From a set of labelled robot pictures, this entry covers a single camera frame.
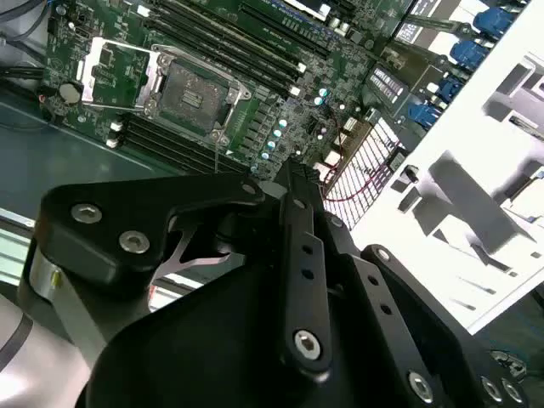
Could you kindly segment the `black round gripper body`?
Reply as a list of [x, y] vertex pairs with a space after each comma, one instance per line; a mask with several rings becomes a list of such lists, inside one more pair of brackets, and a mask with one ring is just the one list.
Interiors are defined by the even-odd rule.
[[313, 381], [280, 349], [269, 275], [229, 273], [123, 330], [104, 349], [86, 388], [89, 407], [365, 407], [329, 292], [331, 366]]

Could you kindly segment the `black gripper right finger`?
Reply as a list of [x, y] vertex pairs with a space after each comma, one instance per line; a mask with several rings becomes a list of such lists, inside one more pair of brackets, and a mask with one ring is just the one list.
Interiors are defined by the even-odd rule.
[[527, 407], [522, 386], [386, 248], [359, 250], [327, 212], [316, 170], [297, 170], [326, 265], [344, 296], [348, 362], [365, 407]]

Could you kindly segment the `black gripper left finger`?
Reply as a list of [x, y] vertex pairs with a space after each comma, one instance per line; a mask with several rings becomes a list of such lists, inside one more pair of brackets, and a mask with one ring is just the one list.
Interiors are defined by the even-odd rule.
[[42, 199], [37, 253], [113, 303], [240, 254], [246, 262], [229, 273], [252, 269], [272, 280], [280, 350], [295, 347], [299, 371], [327, 377], [325, 254], [314, 207], [297, 186], [300, 165], [286, 161], [269, 191], [242, 173], [60, 186]]

